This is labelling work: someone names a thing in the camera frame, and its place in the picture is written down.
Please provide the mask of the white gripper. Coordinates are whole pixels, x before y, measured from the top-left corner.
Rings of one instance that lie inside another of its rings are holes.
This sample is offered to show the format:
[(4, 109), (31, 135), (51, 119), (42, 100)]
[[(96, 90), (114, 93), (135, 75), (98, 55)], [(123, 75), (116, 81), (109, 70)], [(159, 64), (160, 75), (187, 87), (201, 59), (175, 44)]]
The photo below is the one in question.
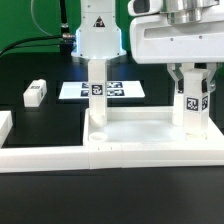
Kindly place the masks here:
[(171, 63), (167, 71), (184, 92), (180, 63), (207, 63), (202, 92), (216, 90), (224, 62), (224, 0), (130, 0), (132, 56), (140, 64)]

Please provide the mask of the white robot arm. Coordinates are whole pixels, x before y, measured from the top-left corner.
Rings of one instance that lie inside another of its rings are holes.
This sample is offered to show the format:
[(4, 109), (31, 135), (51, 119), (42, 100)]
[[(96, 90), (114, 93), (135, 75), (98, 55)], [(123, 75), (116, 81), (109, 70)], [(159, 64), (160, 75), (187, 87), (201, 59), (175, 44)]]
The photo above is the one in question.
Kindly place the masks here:
[[(72, 56), (111, 59), (125, 54), (115, 0), (80, 0), (81, 25)], [(224, 62), (224, 0), (130, 0), (132, 56), (139, 64)]]

